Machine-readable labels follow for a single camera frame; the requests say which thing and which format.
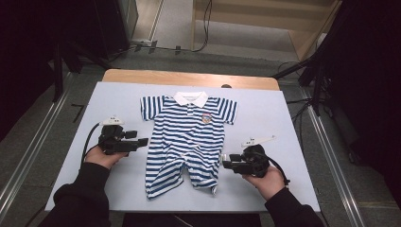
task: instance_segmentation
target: white tabletop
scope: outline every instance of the white tabletop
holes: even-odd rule
[[[274,159],[291,180],[289,190],[301,202],[320,211],[306,169],[298,139],[280,91],[225,89],[209,87],[150,85],[136,83],[99,82],[82,117],[77,134],[65,158],[59,177],[45,210],[54,207],[53,195],[65,183],[72,183],[79,170],[80,157],[91,128],[110,116],[125,121],[124,131],[138,131],[137,138],[150,139],[153,122],[144,121],[140,113],[140,97],[173,96],[176,92],[204,91],[209,96],[226,97],[238,102],[234,125],[225,125],[223,153],[242,153],[241,143],[252,138],[276,139],[263,143],[268,156]],[[89,143],[97,143],[98,127]],[[145,171],[148,147],[131,152],[112,169],[106,184],[110,209],[125,212],[266,212],[264,199],[257,190],[231,169],[220,166],[218,190],[213,196],[209,189],[192,187],[187,172],[184,182],[164,195],[149,201],[145,192]]]

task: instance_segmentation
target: black sleeve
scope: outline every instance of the black sleeve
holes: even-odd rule
[[[57,190],[56,205],[39,226],[111,226],[104,192],[109,174],[104,166],[84,163],[76,180]]]
[[[277,227],[324,226],[322,220],[316,215],[309,205],[301,205],[298,200],[283,188],[265,203],[271,218]]]

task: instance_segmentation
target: blue and white striped clothing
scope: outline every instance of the blue and white striped clothing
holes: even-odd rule
[[[216,192],[224,123],[234,124],[237,103],[201,93],[141,98],[144,120],[154,120],[146,172],[148,199],[183,182],[186,167],[194,188]]]

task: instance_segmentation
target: embroidered badge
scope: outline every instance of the embroidered badge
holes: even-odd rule
[[[212,115],[210,113],[204,113],[201,116],[201,121],[203,121],[203,123],[205,123],[205,124],[211,122],[212,121]]]

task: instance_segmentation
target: hand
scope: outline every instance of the hand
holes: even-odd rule
[[[242,175],[242,178],[255,186],[266,201],[284,188],[283,175],[281,175],[280,170],[274,166],[269,166],[263,178],[257,178],[251,175]]]
[[[85,163],[94,163],[110,169],[120,159],[126,157],[127,154],[127,152],[117,152],[111,155],[106,155],[99,146],[96,146],[86,154]]]

